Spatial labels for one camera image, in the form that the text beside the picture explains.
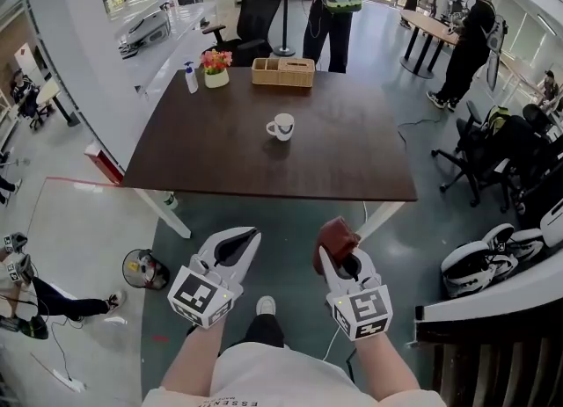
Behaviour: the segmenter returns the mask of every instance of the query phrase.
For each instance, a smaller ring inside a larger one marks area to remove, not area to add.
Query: white mug
[[[295,129],[296,121],[289,113],[275,115],[273,121],[266,124],[266,130],[270,135],[277,137],[281,142],[286,142],[291,138]]]

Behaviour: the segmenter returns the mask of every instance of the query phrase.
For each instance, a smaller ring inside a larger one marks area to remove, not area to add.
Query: dark wooden table
[[[200,88],[190,94],[184,72],[176,73],[137,144],[124,186],[381,200],[390,202],[388,216],[417,199],[377,81],[318,72],[312,89],[253,85],[250,69],[231,68],[230,83],[210,90],[199,76]],[[266,131],[278,113],[295,118],[288,142]]]
[[[432,69],[434,69],[434,65],[438,60],[440,53],[442,52],[444,42],[455,46],[457,44],[458,38],[457,33],[448,34],[448,27],[445,24],[442,24],[437,19],[427,17],[426,15],[423,15],[422,13],[419,13],[417,11],[403,10],[401,12],[401,18],[412,24],[414,26],[414,29],[413,36],[408,43],[408,48],[406,49],[405,56],[399,59],[400,64],[416,76],[424,77],[425,79],[433,78],[434,73],[432,72]],[[409,57],[411,56],[411,51],[413,50],[413,46],[416,42],[416,37],[418,36],[420,29],[422,29],[426,33],[427,37],[424,41],[424,46],[420,51],[418,60],[414,62],[409,60]],[[436,50],[434,52],[434,55],[432,56],[432,60],[430,60],[428,67],[423,68],[422,63],[424,62],[426,53],[428,51],[428,48],[430,47],[430,43],[432,42],[433,37],[436,37],[436,39],[438,40],[438,46],[436,46]]]

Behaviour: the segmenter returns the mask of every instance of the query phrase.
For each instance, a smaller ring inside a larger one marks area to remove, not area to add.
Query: ceiling light
[[[537,17],[539,18],[539,20],[542,22],[542,24],[547,27],[547,30],[549,32],[551,32],[553,35],[557,35],[557,33],[555,33],[555,31],[552,29],[552,27],[550,25],[547,24],[547,22],[545,22],[545,19],[542,18],[542,16],[538,13]]]

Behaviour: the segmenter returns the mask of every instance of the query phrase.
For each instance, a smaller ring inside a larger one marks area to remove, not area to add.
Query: white t-shirt
[[[189,396],[161,387],[149,392],[143,407],[445,407],[437,393],[419,389],[378,403],[339,367],[259,343],[236,345],[219,357],[211,393]]]
[[[23,257],[20,257],[17,254],[11,254],[4,262],[0,262],[0,294],[3,296],[10,297],[9,293],[15,287],[14,283],[11,281],[11,277],[8,274],[6,266],[10,263],[17,263],[22,258]],[[22,284],[18,300],[37,304],[37,295],[35,294],[33,284]],[[11,306],[3,297],[0,297],[0,315],[5,316],[6,318],[11,317]],[[18,318],[29,321],[35,315],[37,315],[37,307],[35,307],[35,305],[25,304],[23,302],[18,303],[18,306],[16,307],[16,316]]]

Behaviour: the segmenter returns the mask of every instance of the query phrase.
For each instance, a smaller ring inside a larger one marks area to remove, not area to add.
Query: spray bottle
[[[194,69],[190,66],[193,65],[194,62],[186,62],[186,83],[187,88],[190,90],[190,93],[195,93],[198,89],[197,85],[197,78],[195,77]]]

